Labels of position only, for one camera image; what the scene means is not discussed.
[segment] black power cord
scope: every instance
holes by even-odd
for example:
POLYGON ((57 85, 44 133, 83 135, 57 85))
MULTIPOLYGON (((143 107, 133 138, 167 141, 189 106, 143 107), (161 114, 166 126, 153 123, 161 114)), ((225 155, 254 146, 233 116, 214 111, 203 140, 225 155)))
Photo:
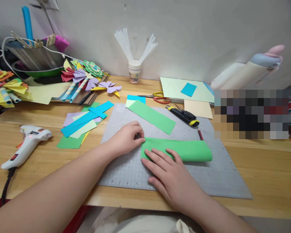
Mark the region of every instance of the black power cord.
POLYGON ((9 183, 10 183, 11 178, 14 175, 16 169, 17 169, 17 167, 12 167, 8 170, 9 174, 7 175, 7 180, 6 180, 6 183, 5 183, 3 192, 2 192, 2 196, 1 196, 1 206, 3 206, 5 204, 7 188, 9 187, 9 183))

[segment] cutting mat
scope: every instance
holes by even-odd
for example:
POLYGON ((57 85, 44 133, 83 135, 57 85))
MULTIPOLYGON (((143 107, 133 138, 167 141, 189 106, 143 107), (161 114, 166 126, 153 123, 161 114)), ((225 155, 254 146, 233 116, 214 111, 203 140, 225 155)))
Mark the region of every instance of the cutting mat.
MULTIPOLYGON (((153 126, 137 114, 115 104, 102 141, 109 140, 123 125, 137 120, 148 138, 199 140, 198 131, 191 128, 165 108, 153 108, 176 122, 170 135, 153 126)), ((252 199, 252 195, 236 169, 221 140, 214 139, 214 129, 206 118, 197 117, 204 141, 209 146, 211 162, 186 162, 185 166, 202 187, 212 196, 252 199)), ((113 160, 105 169, 98 184, 104 186, 155 190, 148 178, 152 173, 141 163, 141 146, 113 160)))

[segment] person's left hand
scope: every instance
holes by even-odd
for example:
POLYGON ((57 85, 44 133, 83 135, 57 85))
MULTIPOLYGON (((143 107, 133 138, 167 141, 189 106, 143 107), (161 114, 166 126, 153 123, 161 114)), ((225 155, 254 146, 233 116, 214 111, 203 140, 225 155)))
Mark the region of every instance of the person's left hand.
POLYGON ((124 125, 119 131, 110 138, 107 143, 114 149, 116 156, 127 154, 140 146, 146 140, 145 133, 138 121, 133 121, 124 125), (135 135, 139 133, 141 138, 134 140, 135 135))

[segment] green paper strip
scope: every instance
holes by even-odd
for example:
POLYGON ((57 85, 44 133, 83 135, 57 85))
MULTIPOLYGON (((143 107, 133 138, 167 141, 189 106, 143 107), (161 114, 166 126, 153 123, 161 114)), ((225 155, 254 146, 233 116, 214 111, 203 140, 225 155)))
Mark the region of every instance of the green paper strip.
POLYGON ((212 153, 205 141, 176 141, 167 139, 145 138, 141 145, 141 158, 151 160, 145 149, 151 151, 152 148, 160 150, 172 159, 172 155, 166 152, 166 148, 176 151, 183 161, 187 162, 207 162, 212 160, 212 153))
MULTIPOLYGON (((90 107, 96 108, 97 106, 99 106, 99 104, 100 103, 94 102, 91 106, 84 106, 84 108, 82 109, 82 112, 88 111, 90 107)), ((65 136, 62 136, 61 140, 59 141, 56 147, 62 148, 62 149, 79 149, 85 134, 86 133, 82 134, 78 139, 73 138, 73 137, 66 138, 65 136)))
POLYGON ((155 111, 139 100, 136 100, 128 109, 169 135, 176 125, 172 119, 155 111))

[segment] hand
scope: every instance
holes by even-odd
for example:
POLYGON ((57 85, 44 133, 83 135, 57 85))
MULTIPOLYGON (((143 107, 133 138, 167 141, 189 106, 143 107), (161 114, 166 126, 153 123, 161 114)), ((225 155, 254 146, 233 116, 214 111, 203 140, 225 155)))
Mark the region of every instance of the hand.
POLYGON ((208 196, 196 183, 184 166, 182 159, 174 150, 166 148, 175 159, 167 154, 152 149, 145 150, 153 161, 142 158, 142 163, 157 177, 150 177, 149 182, 165 197, 178 211, 192 217, 198 205, 196 200, 208 196))
POLYGON ((116 156, 127 154, 140 146, 146 140, 145 133, 138 121, 133 121, 124 125, 119 131, 110 138, 107 143, 109 148, 115 149, 116 156), (134 140, 135 135, 139 133, 141 138, 134 140))

